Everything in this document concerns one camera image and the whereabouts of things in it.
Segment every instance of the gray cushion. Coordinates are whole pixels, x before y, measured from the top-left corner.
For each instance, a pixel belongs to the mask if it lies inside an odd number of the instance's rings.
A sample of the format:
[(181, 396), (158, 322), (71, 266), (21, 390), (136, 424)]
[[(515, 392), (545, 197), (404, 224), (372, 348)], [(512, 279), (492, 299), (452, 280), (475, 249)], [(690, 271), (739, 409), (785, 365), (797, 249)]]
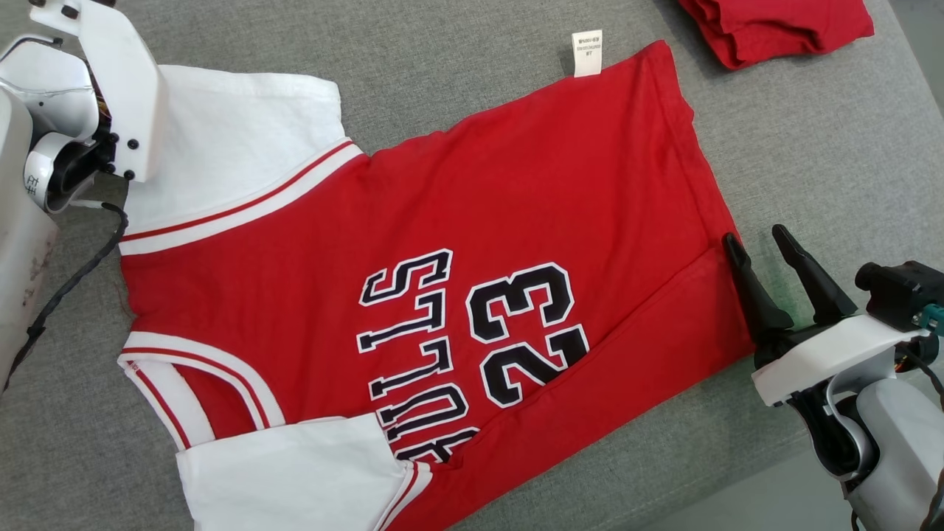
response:
[[(885, 0), (876, 36), (830, 56), (728, 73), (672, 0), (369, 2), (140, 0), (119, 6), (161, 63), (290, 72), (340, 85), (368, 151), (448, 128), (565, 74), (569, 34), (602, 28), (604, 63), (671, 45), (702, 149), (764, 282), (808, 322), (769, 227), (785, 223), (862, 302), (858, 266), (944, 267), (944, 122)], [(0, 3), (0, 43), (46, 31)], [(121, 202), (123, 183), (89, 194)], [(43, 300), (114, 219), (71, 209)], [(130, 322), (116, 256), (60, 306), (0, 399), (0, 529), (187, 529), (174, 446), (115, 365)], [(680, 316), (697, 318), (697, 316)], [(784, 459), (807, 442), (766, 409), (745, 360), (535, 478), (459, 529), (628, 529)]]

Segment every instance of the basketball jersey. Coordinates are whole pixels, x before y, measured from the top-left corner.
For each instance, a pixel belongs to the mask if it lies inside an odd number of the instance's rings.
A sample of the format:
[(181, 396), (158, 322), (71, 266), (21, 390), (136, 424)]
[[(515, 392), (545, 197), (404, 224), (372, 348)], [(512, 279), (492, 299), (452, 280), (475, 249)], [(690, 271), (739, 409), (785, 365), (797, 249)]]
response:
[(750, 352), (663, 42), (373, 156), (178, 73), (229, 122), (129, 191), (119, 365), (201, 529), (442, 529)]

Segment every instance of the black cable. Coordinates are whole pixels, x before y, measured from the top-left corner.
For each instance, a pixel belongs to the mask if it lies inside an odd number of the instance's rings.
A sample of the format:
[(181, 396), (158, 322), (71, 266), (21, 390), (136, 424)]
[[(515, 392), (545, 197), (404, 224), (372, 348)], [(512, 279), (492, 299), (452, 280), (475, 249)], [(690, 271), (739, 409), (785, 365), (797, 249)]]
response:
[(940, 378), (937, 377), (935, 372), (931, 370), (931, 368), (928, 367), (928, 364), (925, 363), (924, 360), (922, 360), (920, 357), (916, 356), (915, 354), (911, 352), (908, 352), (906, 356), (908, 357), (908, 359), (911, 360), (911, 363), (918, 366), (918, 368), (921, 369), (921, 372), (923, 372), (928, 378), (931, 379), (931, 385), (934, 386), (935, 391), (937, 391), (937, 396), (940, 399), (941, 409), (944, 409), (944, 385), (941, 384)]
[(46, 331), (46, 318), (53, 313), (57, 306), (59, 306), (59, 303), (62, 302), (62, 298), (65, 297), (67, 293), (72, 291), (72, 288), (78, 285), (78, 283), (82, 280), (82, 277), (92, 272), (92, 270), (98, 267), (98, 264), (100, 264), (106, 256), (108, 256), (116, 247), (118, 247), (118, 242), (121, 241), (122, 236), (125, 235), (125, 229), (127, 229), (127, 214), (125, 214), (125, 211), (121, 210), (115, 205), (112, 205), (111, 203), (105, 202), (101, 203), (101, 208), (110, 210), (121, 217), (121, 223), (118, 225), (118, 229), (116, 229), (115, 234), (109, 238), (108, 243), (98, 250), (98, 252), (95, 253), (90, 261), (86, 262), (85, 265), (76, 271), (76, 274), (73, 275), (72, 278), (66, 281), (66, 283), (63, 284), (61, 288), (59, 288), (59, 290), (52, 296), (46, 305), (43, 306), (40, 314), (36, 316), (36, 320), (33, 321), (33, 324), (26, 329), (28, 339), (20, 351), (16, 353), (16, 357), (13, 358), (13, 365), (10, 367), (9, 374), (7, 375), (7, 382), (3, 386), (4, 390), (7, 390), (7, 387), (9, 387), (9, 378), (13, 375), (13, 371), (15, 371), (20, 366), (20, 364), (22, 364), (24, 360), (29, 357), (29, 353), (31, 352), (33, 345), (36, 344), (36, 341), (40, 338), (40, 335)]
[[(931, 385), (934, 386), (935, 391), (937, 391), (937, 396), (941, 402), (941, 409), (944, 409), (944, 385), (941, 384), (940, 378), (937, 377), (935, 372), (928, 367), (928, 364), (924, 362), (917, 355), (908, 352), (905, 356), (911, 360), (918, 368), (921, 369), (928, 378), (931, 379)], [(941, 507), (941, 501), (944, 500), (944, 470), (941, 471), (940, 475), (937, 477), (937, 491), (935, 492), (934, 497), (931, 498), (931, 506), (928, 507), (928, 515), (924, 519), (924, 522), (921, 523), (921, 528), (919, 531), (930, 531), (931, 525), (935, 526), (940, 525), (940, 521), (935, 522), (937, 514)]]

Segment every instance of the white label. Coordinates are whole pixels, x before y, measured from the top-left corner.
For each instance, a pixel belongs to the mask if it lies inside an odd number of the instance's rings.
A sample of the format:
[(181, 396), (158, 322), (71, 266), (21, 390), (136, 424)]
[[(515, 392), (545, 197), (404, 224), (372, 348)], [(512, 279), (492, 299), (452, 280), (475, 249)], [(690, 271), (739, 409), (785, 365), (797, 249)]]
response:
[(595, 76), (603, 65), (603, 30), (573, 33), (574, 77)]

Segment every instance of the robotic arm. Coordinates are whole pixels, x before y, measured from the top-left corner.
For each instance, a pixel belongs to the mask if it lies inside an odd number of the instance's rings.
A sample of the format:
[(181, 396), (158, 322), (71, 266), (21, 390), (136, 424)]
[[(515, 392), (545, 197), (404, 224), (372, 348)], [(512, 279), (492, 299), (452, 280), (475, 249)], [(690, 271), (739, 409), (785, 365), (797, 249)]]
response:
[(918, 262), (866, 264), (856, 285), (871, 293), (865, 315), (783, 225), (773, 237), (816, 310), (793, 330), (757, 280), (750, 257), (724, 238), (751, 339), (754, 386), (766, 405), (803, 418), (823, 468), (869, 531), (944, 529), (944, 413), (896, 375), (928, 368), (944, 334), (944, 274)]
[[(34, 21), (78, 38), (87, 62), (59, 49), (62, 40), (35, 35), (0, 53), (0, 376), (22, 361), (44, 316), (124, 227), (27, 329), (57, 235), (49, 214), (77, 204), (96, 172), (152, 178), (167, 108), (160, 70), (113, 0), (30, 3)], [(85, 203), (124, 216), (112, 205)], [(816, 316), (814, 325), (794, 330), (758, 282), (748, 253), (732, 234), (725, 237), (757, 346), (758, 393), (767, 405), (786, 404), (801, 415), (819, 462), (869, 531), (944, 527), (944, 413), (896, 377), (920, 368), (944, 397), (927, 368), (937, 356), (936, 335), (944, 333), (944, 275), (917, 262), (865, 265), (856, 285), (871, 300), (856, 316), (855, 304), (786, 228), (775, 226), (773, 236)]]
[(37, 35), (0, 53), (0, 382), (42, 331), (26, 332), (58, 233), (48, 214), (96, 172), (153, 177), (167, 107), (157, 64), (113, 1), (30, 3), (34, 21), (78, 37), (86, 60)]

